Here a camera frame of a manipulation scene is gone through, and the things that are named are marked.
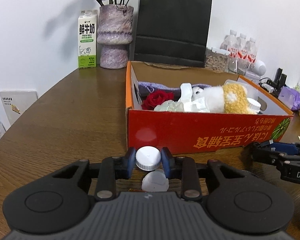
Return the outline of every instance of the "metal screw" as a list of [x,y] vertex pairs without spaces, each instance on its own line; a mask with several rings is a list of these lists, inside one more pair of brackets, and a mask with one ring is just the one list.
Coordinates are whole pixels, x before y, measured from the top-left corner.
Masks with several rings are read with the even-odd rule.
[[110,198],[110,197],[112,197],[112,192],[109,190],[100,190],[97,193],[97,197],[98,198]]
[[189,189],[185,191],[185,196],[188,198],[195,198],[200,196],[200,192],[195,189]]

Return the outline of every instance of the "wood grain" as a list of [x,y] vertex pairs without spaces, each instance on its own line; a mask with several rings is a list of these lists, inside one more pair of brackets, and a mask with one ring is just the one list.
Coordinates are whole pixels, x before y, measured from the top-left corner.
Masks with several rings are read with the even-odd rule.
[[[282,141],[296,142],[298,135],[300,118],[296,115]],[[125,150],[125,69],[81,69],[66,76],[0,140],[0,239],[9,232],[2,201],[14,189],[77,159],[99,162],[107,156],[123,155]],[[189,156],[202,163],[219,159],[286,190],[295,201],[288,233],[300,239],[300,185],[280,180],[273,166],[252,163],[242,148]],[[132,179],[117,181],[118,191],[140,189],[145,174],[135,169]],[[201,184],[207,194],[204,179]],[[180,191],[180,181],[170,181],[169,190]]]

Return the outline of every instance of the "flower vase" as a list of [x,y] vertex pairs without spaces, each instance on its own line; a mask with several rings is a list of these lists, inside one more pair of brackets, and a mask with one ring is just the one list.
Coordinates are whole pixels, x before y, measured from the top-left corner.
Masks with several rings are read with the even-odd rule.
[[132,42],[133,7],[108,4],[100,7],[98,38],[103,44],[100,66],[119,69],[127,66],[127,45]]

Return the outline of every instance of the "yellow plush toy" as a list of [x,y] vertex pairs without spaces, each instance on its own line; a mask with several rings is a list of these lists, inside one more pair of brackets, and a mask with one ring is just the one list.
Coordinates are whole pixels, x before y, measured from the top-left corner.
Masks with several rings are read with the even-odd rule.
[[238,83],[208,87],[204,90],[195,87],[193,92],[192,100],[204,97],[211,113],[257,114],[248,108],[247,90]]

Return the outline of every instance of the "white bottle cap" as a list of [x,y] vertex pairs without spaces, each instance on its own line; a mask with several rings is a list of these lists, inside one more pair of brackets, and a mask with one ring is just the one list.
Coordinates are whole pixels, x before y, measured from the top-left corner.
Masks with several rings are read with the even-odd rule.
[[168,188],[169,180],[161,169],[149,172],[142,180],[141,189],[147,192],[165,192]]
[[144,171],[154,171],[161,161],[160,151],[152,146],[141,147],[136,153],[136,165]]
[[91,15],[92,15],[92,12],[90,12],[90,11],[87,11],[87,12],[84,13],[85,17],[90,17]]
[[248,107],[256,113],[259,113],[261,104],[253,98],[247,98],[247,100],[249,102]]
[[234,31],[234,30],[230,30],[230,34],[234,35],[234,36],[237,36],[237,32]]

